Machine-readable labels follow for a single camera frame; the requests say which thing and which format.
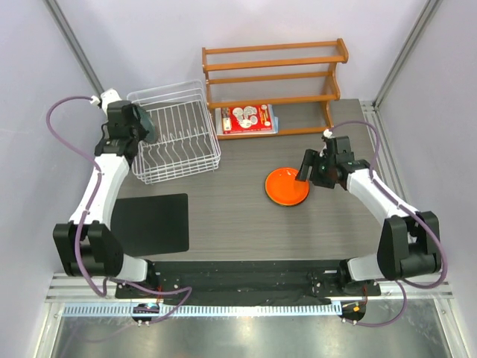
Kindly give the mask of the dark teal plate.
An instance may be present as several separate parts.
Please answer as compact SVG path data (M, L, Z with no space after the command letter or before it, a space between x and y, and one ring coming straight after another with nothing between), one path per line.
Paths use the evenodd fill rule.
M136 104L133 106L133 112L141 126L138 129L140 140L147 144L154 144L157 141L157 132L151 116L145 109Z

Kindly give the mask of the orange plate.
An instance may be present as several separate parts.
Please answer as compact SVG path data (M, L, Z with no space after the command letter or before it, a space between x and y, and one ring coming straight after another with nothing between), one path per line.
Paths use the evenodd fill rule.
M296 180L297 169L282 167L273 170L265 179L265 193L275 203L293 207L304 202L310 192L307 181Z

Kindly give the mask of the white wire dish rack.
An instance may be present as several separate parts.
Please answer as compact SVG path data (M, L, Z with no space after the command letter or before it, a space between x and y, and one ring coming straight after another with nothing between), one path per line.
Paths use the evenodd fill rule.
M221 149L199 80L131 92L154 123L151 143L140 142L131 169L146 184L215 171Z

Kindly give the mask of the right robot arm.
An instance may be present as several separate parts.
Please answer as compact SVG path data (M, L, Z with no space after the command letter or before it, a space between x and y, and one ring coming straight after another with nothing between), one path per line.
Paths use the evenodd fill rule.
M382 226L377 251L342 260L336 283L347 295L364 281L410 279L447 273L439 221L431 212L408 205L392 192L366 160L357 160L346 136L324 139L321 151L306 150L296 181L327 189L341 186L354 195Z

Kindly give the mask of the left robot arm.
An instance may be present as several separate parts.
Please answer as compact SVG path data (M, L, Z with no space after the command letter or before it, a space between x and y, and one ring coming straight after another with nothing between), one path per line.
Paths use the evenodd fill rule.
M159 287L151 273L151 262L127 255L111 232L111 218L119 189L126 178L141 141L154 138L154 124L138 105L123 100L109 89L99 97L89 98L99 106L107 120L101 126L102 137L92 155L61 142L93 165L85 193L65 224L53 230L63 269L68 276L92 277L133 282L133 289L144 298L153 296Z

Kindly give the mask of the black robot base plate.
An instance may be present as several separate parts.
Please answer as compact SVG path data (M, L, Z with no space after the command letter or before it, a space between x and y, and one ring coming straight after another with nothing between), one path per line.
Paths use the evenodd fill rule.
M381 294L372 280L348 281L339 260L162 261L155 269L161 290L190 286L186 303L195 306L306 306Z

